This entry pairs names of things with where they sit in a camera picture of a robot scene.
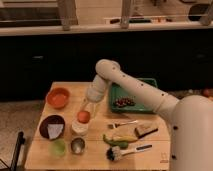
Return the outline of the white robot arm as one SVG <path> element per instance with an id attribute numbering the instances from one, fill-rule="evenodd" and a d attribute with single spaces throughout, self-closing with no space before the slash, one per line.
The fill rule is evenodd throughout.
<path id="1" fill-rule="evenodd" d="M 213 101 L 201 95 L 178 98 L 139 81 L 116 61 L 101 59 L 85 98 L 100 102 L 110 82 L 118 84 L 171 126 L 170 171 L 213 171 Z"/>

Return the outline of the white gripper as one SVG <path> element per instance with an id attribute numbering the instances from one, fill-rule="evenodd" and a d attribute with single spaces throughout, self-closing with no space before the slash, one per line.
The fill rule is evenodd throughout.
<path id="1" fill-rule="evenodd" d="M 86 99 L 92 103 L 91 118 L 95 118 L 99 109 L 99 103 L 105 95 L 109 86 L 109 82 L 99 75 L 96 75 L 86 91 Z M 88 101 L 84 100 L 81 104 L 80 111 L 84 111 L 88 105 Z"/>

